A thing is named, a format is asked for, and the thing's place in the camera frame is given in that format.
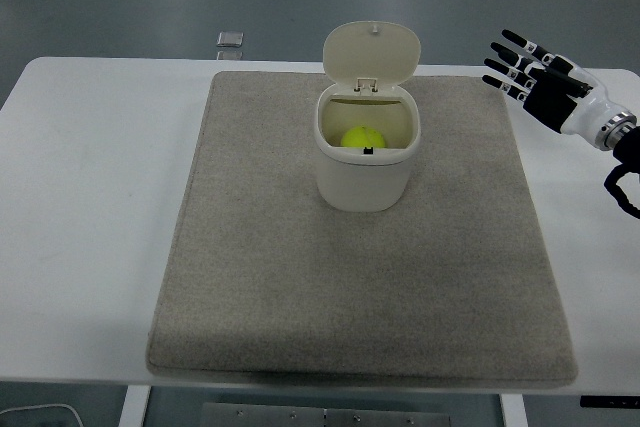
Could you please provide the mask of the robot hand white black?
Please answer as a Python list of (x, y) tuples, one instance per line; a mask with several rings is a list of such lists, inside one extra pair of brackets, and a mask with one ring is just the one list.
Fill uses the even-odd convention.
[(554, 132), (578, 134), (594, 146), (618, 119), (630, 112), (608, 99), (604, 85), (563, 55), (552, 53), (520, 35), (503, 30), (515, 48), (493, 42), (498, 60), (487, 58), (492, 70), (482, 80), (522, 104), (525, 112)]

